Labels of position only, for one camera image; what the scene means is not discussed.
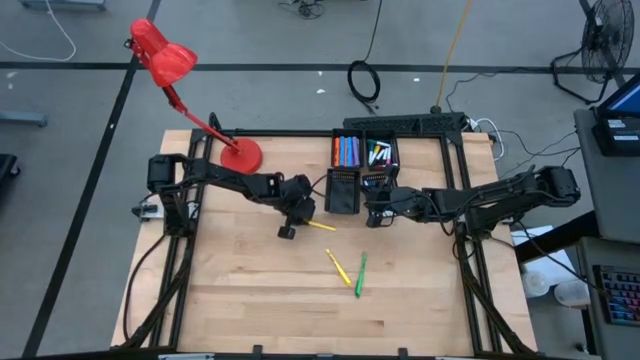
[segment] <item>lamp base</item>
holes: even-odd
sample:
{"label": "lamp base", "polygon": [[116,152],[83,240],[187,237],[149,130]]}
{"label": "lamp base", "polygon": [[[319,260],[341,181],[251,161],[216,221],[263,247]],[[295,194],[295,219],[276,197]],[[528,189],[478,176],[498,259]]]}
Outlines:
{"label": "lamp base", "polygon": [[237,139],[235,141],[240,151],[225,146],[220,154],[222,166],[245,175],[251,175],[258,171],[262,165],[260,146],[251,139]]}

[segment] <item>keyboard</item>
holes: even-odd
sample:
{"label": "keyboard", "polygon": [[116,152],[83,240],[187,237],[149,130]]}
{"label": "keyboard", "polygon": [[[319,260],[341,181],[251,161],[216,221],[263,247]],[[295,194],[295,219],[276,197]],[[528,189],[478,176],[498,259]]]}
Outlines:
{"label": "keyboard", "polygon": [[606,321],[640,326],[640,268],[596,265],[593,271],[596,285],[609,295],[600,295]]}
{"label": "keyboard", "polygon": [[447,131],[459,132],[466,122],[464,113],[417,114],[346,118],[345,129],[394,130],[414,135],[437,135]]}

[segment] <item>fan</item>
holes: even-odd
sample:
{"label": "fan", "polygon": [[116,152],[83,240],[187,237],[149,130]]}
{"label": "fan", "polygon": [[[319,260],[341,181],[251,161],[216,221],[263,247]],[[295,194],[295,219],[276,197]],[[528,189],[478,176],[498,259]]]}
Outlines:
{"label": "fan", "polygon": [[[554,85],[589,105],[602,100],[609,80],[620,74],[627,61],[633,42],[634,15],[630,0],[598,0],[586,15],[582,45],[576,51],[553,59],[551,68]],[[602,84],[596,100],[589,100],[562,86],[558,79],[557,62],[571,58],[568,66],[580,53],[587,79]]]}

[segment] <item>lamp shade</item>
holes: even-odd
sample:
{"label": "lamp shade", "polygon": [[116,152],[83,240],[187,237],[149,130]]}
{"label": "lamp shade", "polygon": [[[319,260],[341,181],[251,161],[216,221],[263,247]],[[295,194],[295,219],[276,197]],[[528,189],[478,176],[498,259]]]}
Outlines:
{"label": "lamp shade", "polygon": [[131,36],[134,46],[139,47],[140,61],[159,87],[170,86],[182,79],[198,60],[193,51],[167,41],[147,19],[138,19],[131,24]]}

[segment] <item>wooden tabletop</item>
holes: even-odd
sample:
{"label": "wooden tabletop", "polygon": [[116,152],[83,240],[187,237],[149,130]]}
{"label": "wooden tabletop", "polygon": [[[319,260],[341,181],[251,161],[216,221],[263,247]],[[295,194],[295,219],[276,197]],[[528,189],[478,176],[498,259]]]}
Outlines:
{"label": "wooden tabletop", "polygon": [[[189,138],[190,131],[167,131],[161,152],[186,153]],[[487,136],[463,134],[463,138],[472,186],[496,181]],[[330,138],[254,140],[264,153],[260,172],[280,171],[286,178],[306,174],[313,182],[330,166]],[[437,140],[398,142],[400,185],[446,187]],[[219,162],[222,147],[214,142],[212,162]],[[324,192],[324,187],[322,181],[316,189]],[[314,220],[337,231],[300,226],[296,238],[288,241],[276,235],[284,217],[272,208],[206,187],[179,351],[246,353],[260,344],[265,353],[395,355],[399,347],[406,347],[411,355],[473,354],[458,262],[451,254],[453,238],[444,235],[438,224],[405,218],[396,218],[389,228],[369,229],[364,206],[359,215],[328,214],[324,200],[314,197]],[[132,267],[161,232],[160,220],[142,224]],[[504,226],[494,236],[511,243]],[[136,277],[130,332],[157,300],[167,246],[165,241],[149,256]],[[358,277],[361,253],[367,252],[360,299],[353,288],[345,287],[325,248],[332,250],[353,280]],[[522,341],[535,349],[513,250],[495,241],[485,241],[484,249],[496,307]],[[173,315],[173,306],[169,308],[162,334],[165,343]],[[484,312],[477,308],[486,325]],[[122,310],[113,344],[123,342],[121,321]],[[486,327],[482,331],[487,335]],[[483,336],[483,343],[488,349],[488,336]]]}

